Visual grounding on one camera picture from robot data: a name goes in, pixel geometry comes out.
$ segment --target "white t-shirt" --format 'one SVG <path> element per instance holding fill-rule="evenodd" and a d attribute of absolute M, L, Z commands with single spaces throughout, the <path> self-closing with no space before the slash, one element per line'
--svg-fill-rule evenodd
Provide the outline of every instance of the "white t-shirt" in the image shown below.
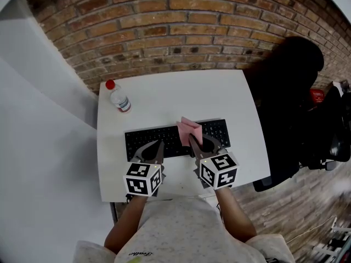
<path fill-rule="evenodd" d="M 242 243 L 227 232 L 216 210 L 201 198 L 147 203 L 138 231 L 117 256 L 79 241 L 73 263 L 295 262 L 281 235 Z"/>

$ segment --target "brick wall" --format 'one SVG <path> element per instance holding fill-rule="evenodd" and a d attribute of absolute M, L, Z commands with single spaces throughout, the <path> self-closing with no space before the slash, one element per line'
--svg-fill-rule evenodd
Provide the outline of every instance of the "brick wall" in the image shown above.
<path fill-rule="evenodd" d="M 28 0 L 43 31 L 89 88 L 107 79 L 242 69 L 288 36 L 318 44 L 315 87 L 351 81 L 351 26 L 331 0 Z"/>

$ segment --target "wooden floor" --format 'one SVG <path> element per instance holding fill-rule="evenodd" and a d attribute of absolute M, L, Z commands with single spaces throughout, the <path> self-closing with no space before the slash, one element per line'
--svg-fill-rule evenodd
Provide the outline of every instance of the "wooden floor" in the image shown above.
<path fill-rule="evenodd" d="M 301 169 L 293 178 L 264 192 L 256 192 L 252 184 L 234 189 L 244 211 L 259 234 L 279 233 L 285 241 L 310 230 L 333 215 L 336 226 L 351 224 L 351 161 L 334 171 Z M 118 214 L 125 205 L 116 203 Z M 324 262 L 313 246 L 326 244 L 333 236 L 334 217 L 325 225 L 288 243 L 296 262 Z"/>

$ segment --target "pink cloth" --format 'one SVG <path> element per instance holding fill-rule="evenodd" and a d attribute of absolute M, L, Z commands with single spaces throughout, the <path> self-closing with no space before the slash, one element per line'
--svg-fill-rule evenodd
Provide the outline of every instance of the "pink cloth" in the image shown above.
<path fill-rule="evenodd" d="M 202 126 L 182 117 L 180 122 L 177 122 L 180 142 L 183 146 L 190 146 L 189 135 L 192 134 L 196 137 L 199 144 L 202 146 Z"/>

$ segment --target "red bottle cap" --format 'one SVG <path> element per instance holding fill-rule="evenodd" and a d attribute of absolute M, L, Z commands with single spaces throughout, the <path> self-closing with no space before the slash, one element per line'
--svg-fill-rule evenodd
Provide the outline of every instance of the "red bottle cap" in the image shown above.
<path fill-rule="evenodd" d="M 115 88 L 116 84 L 114 80 L 108 80 L 106 82 L 106 87 L 108 90 L 113 90 Z"/>

